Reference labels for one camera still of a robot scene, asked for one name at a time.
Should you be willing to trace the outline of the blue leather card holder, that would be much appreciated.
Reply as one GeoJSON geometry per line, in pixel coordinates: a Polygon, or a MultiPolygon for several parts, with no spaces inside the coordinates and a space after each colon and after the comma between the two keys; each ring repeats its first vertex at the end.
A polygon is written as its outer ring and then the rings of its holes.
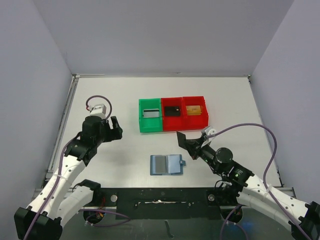
{"type": "Polygon", "coordinates": [[[150,175],[151,176],[179,176],[183,175],[183,168],[186,162],[183,160],[181,154],[169,155],[151,155],[150,156],[150,175]],[[167,172],[155,173],[155,156],[166,156],[167,172]]]}

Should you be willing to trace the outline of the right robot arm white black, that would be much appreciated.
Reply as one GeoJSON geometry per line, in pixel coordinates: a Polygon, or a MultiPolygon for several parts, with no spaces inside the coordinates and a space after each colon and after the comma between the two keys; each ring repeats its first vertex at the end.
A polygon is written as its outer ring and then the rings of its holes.
{"type": "Polygon", "coordinates": [[[238,202],[277,221],[296,240],[320,238],[320,205],[306,203],[264,183],[263,180],[233,160],[233,153],[226,147],[214,150],[203,136],[186,139],[178,134],[178,145],[187,150],[192,159],[201,158],[212,172],[227,183],[222,192],[223,200],[230,205],[238,202]]]}

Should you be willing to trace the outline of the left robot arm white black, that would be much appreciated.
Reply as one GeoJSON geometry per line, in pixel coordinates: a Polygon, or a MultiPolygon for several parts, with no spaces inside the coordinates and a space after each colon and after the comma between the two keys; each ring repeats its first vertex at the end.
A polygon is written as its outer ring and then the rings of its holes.
{"type": "Polygon", "coordinates": [[[85,179],[66,196],[77,176],[97,154],[102,143],[120,140],[123,130],[117,117],[88,116],[82,130],[62,149],[58,168],[38,196],[14,214],[20,240],[58,240],[64,226],[87,204],[102,203],[101,185],[85,179]]]}

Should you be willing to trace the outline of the gold card in red bin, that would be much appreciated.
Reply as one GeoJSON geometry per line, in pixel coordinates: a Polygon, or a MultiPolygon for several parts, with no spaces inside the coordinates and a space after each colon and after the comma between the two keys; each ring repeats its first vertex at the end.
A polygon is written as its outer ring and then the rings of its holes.
{"type": "Polygon", "coordinates": [[[202,114],[202,107],[200,105],[187,105],[186,114],[188,116],[199,116],[202,114]]]}

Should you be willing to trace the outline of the silver card in green bin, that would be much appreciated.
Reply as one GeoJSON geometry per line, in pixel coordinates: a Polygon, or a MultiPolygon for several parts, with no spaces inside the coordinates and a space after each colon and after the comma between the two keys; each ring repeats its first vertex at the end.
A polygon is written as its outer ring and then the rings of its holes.
{"type": "Polygon", "coordinates": [[[158,108],[154,109],[144,109],[142,111],[143,118],[159,118],[160,117],[160,110],[158,108]]]}

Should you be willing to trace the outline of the black card in red bin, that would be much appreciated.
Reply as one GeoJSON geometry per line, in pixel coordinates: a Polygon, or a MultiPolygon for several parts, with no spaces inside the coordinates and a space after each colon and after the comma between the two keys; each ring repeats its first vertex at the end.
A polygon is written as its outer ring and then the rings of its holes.
{"type": "Polygon", "coordinates": [[[180,117],[181,110],[179,106],[165,106],[164,107],[164,115],[166,117],[180,117]]]}

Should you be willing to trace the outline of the right red plastic bin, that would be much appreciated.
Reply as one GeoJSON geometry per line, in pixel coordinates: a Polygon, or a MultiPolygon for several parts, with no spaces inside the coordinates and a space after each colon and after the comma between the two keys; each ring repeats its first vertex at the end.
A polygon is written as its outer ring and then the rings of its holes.
{"type": "Polygon", "coordinates": [[[200,105],[202,108],[201,115],[187,115],[185,114],[186,127],[185,130],[200,130],[208,126],[209,114],[206,107],[205,98],[203,96],[184,96],[182,98],[184,109],[189,105],[200,105]]]}

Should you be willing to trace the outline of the red plastic bin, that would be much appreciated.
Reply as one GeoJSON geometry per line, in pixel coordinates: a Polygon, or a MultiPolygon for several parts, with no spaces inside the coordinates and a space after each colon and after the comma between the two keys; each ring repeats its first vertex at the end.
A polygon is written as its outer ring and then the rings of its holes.
{"type": "Polygon", "coordinates": [[[186,127],[186,110],[184,110],[184,103],[182,97],[164,97],[161,98],[162,110],[162,128],[164,132],[183,131],[186,127]],[[179,106],[180,116],[174,117],[165,116],[165,106],[179,106]]]}
{"type": "Polygon", "coordinates": [[[206,107],[205,98],[203,96],[184,96],[182,98],[184,109],[189,105],[200,105],[202,108],[201,115],[187,115],[185,114],[186,127],[185,130],[200,130],[208,126],[209,114],[206,107]]]}

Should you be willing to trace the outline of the green plastic bin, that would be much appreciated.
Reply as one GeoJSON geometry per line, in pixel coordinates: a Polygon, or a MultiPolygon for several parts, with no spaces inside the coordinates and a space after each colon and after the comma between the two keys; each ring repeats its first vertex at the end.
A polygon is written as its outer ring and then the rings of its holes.
{"type": "Polygon", "coordinates": [[[138,100],[139,130],[141,133],[157,133],[163,131],[162,105],[160,98],[138,100]]]}

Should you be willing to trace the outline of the middle red plastic bin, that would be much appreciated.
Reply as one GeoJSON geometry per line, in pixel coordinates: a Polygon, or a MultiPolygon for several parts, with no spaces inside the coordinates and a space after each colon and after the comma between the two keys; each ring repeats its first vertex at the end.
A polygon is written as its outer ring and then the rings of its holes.
{"type": "Polygon", "coordinates": [[[186,127],[186,110],[184,110],[184,103],[182,97],[164,97],[161,98],[162,110],[162,128],[164,132],[183,131],[186,127]],[[165,116],[165,106],[179,106],[180,116],[174,117],[165,116]]]}

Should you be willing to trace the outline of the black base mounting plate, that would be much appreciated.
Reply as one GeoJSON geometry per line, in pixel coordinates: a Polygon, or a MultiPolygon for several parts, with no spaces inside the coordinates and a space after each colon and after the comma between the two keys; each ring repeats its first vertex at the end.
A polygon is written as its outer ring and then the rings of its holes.
{"type": "Polygon", "coordinates": [[[87,207],[114,207],[132,220],[218,220],[238,205],[220,187],[102,188],[87,207]]]}

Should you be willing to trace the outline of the aluminium rail left edge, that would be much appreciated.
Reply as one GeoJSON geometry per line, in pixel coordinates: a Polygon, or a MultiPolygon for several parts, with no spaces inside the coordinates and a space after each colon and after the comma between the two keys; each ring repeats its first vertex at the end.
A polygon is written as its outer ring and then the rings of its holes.
{"type": "Polygon", "coordinates": [[[74,99],[74,95],[77,89],[77,85],[79,82],[79,78],[80,76],[78,74],[73,74],[72,75],[72,79],[71,79],[71,84],[68,90],[68,95],[67,95],[67,99],[66,99],[66,103],[63,109],[63,113],[62,113],[62,118],[59,124],[59,128],[58,128],[58,134],[57,134],[57,138],[55,141],[55,145],[54,145],[54,149],[53,149],[53,153],[51,155],[51,159],[44,177],[44,181],[47,182],[49,180],[49,178],[52,176],[53,172],[55,171],[55,165],[56,163],[59,162],[60,159],[60,148],[61,148],[61,144],[62,144],[62,140],[63,140],[63,135],[64,135],[64,131],[66,128],[66,124],[67,124],[67,120],[68,120],[68,116],[70,113],[70,109],[71,109],[71,105],[74,99]]]}

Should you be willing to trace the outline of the aluminium rail front right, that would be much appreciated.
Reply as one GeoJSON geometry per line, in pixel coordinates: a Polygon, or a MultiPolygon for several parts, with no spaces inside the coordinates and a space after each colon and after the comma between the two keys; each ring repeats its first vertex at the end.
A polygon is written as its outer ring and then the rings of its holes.
{"type": "Polygon", "coordinates": [[[288,195],[294,199],[297,198],[293,187],[273,187],[271,192],[276,198],[280,198],[282,195],[288,195]]]}

